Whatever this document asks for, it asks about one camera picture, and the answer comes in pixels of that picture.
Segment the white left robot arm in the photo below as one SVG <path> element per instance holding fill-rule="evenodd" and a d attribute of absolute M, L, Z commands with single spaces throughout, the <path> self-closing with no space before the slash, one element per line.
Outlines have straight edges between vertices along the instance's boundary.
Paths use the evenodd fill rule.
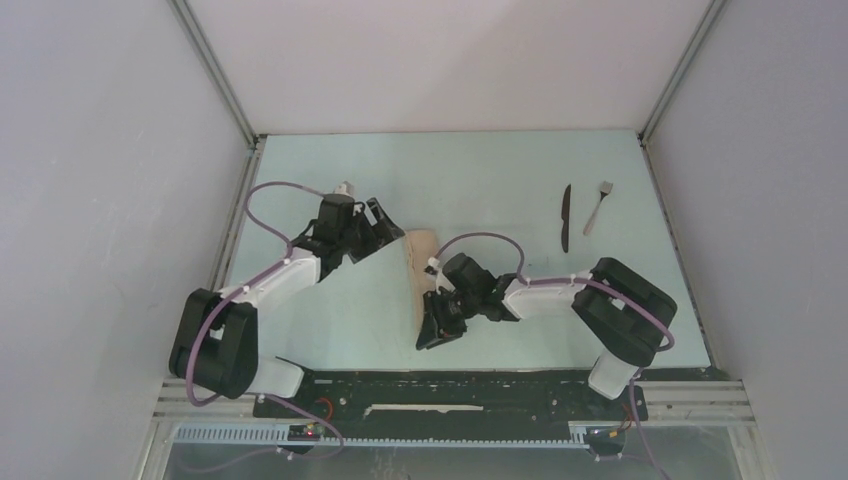
<path fill-rule="evenodd" d="M 185 381 L 191 404 L 255 394 L 277 396 L 292 416 L 314 408 L 316 390 L 303 381 L 305 368 L 261 352 L 263 314 L 325 280 L 344 259 L 358 263 L 405 235 L 377 199 L 356 200 L 347 182 L 319 198 L 316 217 L 295 238 L 250 214 L 282 240 L 281 258 L 244 283 L 199 288 L 187 297 L 168 368 Z"/>

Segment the black table knife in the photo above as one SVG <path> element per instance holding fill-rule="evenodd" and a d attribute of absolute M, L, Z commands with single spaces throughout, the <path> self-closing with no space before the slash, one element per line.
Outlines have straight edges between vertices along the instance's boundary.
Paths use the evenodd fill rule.
<path fill-rule="evenodd" d="M 570 207 L 571 207 L 571 193 L 572 193 L 572 185 L 568 184 L 563 192 L 562 202 L 561 202 L 561 232 L 560 232 L 560 245 L 562 251 L 564 253 L 568 253 L 570 249 Z"/>

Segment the beige cloth napkin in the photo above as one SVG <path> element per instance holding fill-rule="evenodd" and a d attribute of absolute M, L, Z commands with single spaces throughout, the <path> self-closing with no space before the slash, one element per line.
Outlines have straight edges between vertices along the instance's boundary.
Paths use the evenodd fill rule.
<path fill-rule="evenodd" d="M 425 272 L 428 261 L 439 250 L 437 234 L 431 229 L 409 230 L 405 233 L 407 266 L 413 300 L 413 340 L 416 340 L 423 324 L 423 295 L 434 289 L 435 281 Z"/>

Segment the silver fork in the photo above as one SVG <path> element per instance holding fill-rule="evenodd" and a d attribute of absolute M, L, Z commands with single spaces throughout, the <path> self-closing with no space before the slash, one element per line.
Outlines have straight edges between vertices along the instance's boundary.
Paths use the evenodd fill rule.
<path fill-rule="evenodd" d="M 597 203 L 595 204 L 595 206 L 594 206 L 594 208 L 593 208 L 593 210 L 592 210 L 592 212 L 591 212 L 591 214 L 590 214 L 590 216 L 589 216 L 589 218 L 588 218 L 588 220 L 587 220 L 587 222 L 586 222 L 586 224 L 585 224 L 585 226 L 582 230 L 582 234 L 584 236 L 589 236 L 591 234 L 591 232 L 594 228 L 594 225 L 596 223 L 600 207 L 601 207 L 603 201 L 612 192 L 613 187 L 614 187 L 614 184 L 612 182 L 609 182 L 609 181 L 603 181 L 599 185 L 599 197 L 598 197 Z"/>

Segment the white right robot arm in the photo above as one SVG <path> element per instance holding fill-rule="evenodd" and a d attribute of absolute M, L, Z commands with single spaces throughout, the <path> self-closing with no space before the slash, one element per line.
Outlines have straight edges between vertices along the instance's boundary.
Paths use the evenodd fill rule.
<path fill-rule="evenodd" d="M 430 259 L 425 272 L 435 286 L 422 295 L 419 350 L 461 338 L 476 316 L 518 322 L 575 313 L 603 346 L 581 392 L 583 408 L 596 418 L 616 411 L 636 375 L 676 343 L 670 331 L 676 302 L 611 257 L 586 272 L 537 280 L 494 276 L 464 253 L 445 263 Z"/>

